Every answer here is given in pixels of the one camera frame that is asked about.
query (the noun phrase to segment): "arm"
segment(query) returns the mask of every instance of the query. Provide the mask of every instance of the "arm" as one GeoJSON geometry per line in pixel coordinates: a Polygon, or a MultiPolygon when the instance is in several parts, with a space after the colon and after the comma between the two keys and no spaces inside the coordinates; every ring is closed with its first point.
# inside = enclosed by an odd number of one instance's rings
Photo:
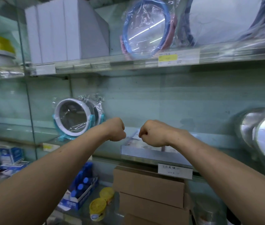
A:
{"type": "Polygon", "coordinates": [[[42,224],[97,147],[124,139],[123,130],[110,119],[0,183],[0,224],[42,224]]]}
{"type": "Polygon", "coordinates": [[[147,121],[139,137],[154,147],[171,146],[207,180],[243,224],[265,224],[265,176],[160,121],[147,121]]]}

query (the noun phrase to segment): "fist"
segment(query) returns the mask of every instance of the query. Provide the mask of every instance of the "fist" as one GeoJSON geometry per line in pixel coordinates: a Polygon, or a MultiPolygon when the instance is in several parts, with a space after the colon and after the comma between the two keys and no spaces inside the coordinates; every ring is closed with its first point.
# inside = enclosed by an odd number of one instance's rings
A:
{"type": "Polygon", "coordinates": [[[164,122],[148,120],[141,127],[139,137],[141,137],[145,143],[153,147],[163,147],[169,146],[172,143],[171,138],[177,132],[189,134],[186,130],[174,128],[164,122]]]}
{"type": "Polygon", "coordinates": [[[120,141],[126,137],[124,124],[120,118],[111,118],[101,124],[107,132],[108,140],[120,141]]]}

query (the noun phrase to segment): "left hand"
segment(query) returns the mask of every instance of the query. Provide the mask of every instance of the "left hand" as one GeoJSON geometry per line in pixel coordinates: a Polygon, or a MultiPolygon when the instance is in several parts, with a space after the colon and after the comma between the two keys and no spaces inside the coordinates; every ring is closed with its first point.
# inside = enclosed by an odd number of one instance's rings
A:
{"type": "Polygon", "coordinates": [[[102,127],[104,127],[108,133],[108,140],[110,141],[120,141],[126,138],[126,133],[124,132],[124,123],[121,118],[111,118],[103,122],[102,127]]]}

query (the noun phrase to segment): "forearm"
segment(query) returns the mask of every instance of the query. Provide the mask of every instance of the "forearm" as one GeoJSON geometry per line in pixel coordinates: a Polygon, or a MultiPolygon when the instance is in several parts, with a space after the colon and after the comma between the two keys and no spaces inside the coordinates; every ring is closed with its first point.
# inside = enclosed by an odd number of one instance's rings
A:
{"type": "Polygon", "coordinates": [[[171,141],[243,224],[265,224],[265,176],[193,136],[171,141]]]}
{"type": "Polygon", "coordinates": [[[101,125],[0,183],[0,224],[42,224],[90,155],[108,139],[101,125]]]}

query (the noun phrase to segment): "yellow sticker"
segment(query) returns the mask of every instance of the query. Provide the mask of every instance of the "yellow sticker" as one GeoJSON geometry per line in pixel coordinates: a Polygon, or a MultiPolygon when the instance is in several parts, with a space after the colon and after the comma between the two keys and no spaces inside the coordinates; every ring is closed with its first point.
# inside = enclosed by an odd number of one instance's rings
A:
{"type": "Polygon", "coordinates": [[[161,55],[159,56],[159,61],[176,61],[178,58],[178,55],[161,55]]]}

